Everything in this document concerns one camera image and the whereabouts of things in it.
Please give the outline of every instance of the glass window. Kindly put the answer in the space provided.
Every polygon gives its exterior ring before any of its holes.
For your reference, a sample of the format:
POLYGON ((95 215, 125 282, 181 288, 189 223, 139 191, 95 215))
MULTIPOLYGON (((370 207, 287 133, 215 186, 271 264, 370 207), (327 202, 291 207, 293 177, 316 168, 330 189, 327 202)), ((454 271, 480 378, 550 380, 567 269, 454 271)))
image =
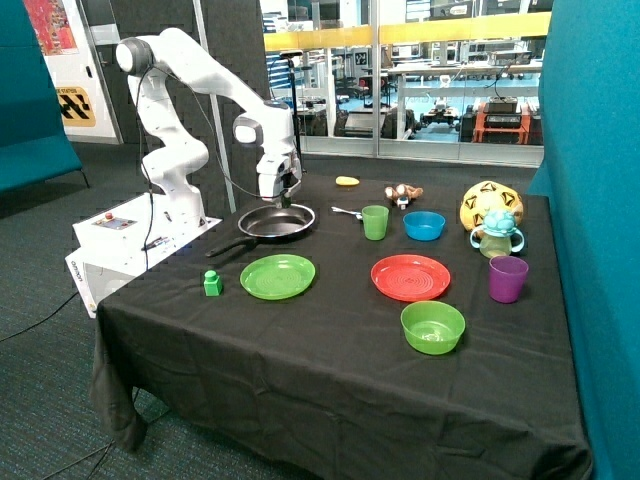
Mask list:
POLYGON ((305 152, 537 166, 551 0, 262 0, 305 152))

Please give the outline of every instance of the teal wall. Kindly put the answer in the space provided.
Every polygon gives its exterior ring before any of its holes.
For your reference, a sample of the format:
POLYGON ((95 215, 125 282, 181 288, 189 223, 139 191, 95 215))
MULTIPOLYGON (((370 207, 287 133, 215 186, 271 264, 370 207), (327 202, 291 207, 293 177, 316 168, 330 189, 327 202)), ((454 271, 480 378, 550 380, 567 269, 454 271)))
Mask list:
POLYGON ((596 478, 640 478, 640 2, 554 3, 548 195, 596 478))
POLYGON ((0 192, 82 168, 22 0, 0 15, 0 192))

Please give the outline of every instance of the black pole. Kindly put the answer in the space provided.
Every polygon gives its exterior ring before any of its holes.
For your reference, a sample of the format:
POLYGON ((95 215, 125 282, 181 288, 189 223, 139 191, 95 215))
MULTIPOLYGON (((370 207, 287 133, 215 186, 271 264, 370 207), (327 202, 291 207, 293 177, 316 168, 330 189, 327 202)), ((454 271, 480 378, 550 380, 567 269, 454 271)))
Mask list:
POLYGON ((293 100, 293 133, 296 136, 296 151, 298 152, 298 159, 300 160, 300 167, 302 167, 302 152, 300 151, 300 128, 298 125, 298 99, 296 98, 296 75, 293 66, 293 60, 288 58, 289 64, 289 82, 291 83, 291 99, 293 100))

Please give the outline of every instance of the spoon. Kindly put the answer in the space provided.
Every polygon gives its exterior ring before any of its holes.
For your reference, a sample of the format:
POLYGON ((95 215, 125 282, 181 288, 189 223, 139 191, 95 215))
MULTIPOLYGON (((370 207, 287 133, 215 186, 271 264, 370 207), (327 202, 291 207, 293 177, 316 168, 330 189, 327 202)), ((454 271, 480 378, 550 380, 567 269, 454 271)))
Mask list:
POLYGON ((360 212, 351 212, 349 210, 343 210, 342 208, 338 207, 331 207, 331 210, 337 213, 348 213, 349 215, 353 215, 354 217, 356 217, 358 220, 362 220, 362 214, 360 212))

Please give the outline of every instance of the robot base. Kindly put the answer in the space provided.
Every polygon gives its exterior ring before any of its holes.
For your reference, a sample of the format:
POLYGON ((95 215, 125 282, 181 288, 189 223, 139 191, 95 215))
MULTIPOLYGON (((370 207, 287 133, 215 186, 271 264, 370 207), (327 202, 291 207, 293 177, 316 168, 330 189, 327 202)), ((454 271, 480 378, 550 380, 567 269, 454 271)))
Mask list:
POLYGON ((95 318, 100 301, 142 275, 147 267, 157 265, 221 222, 207 218, 204 225, 176 231, 165 215, 165 195, 154 194, 149 233, 150 205, 149 194, 144 194, 73 225, 80 248, 65 260, 89 317, 95 318))

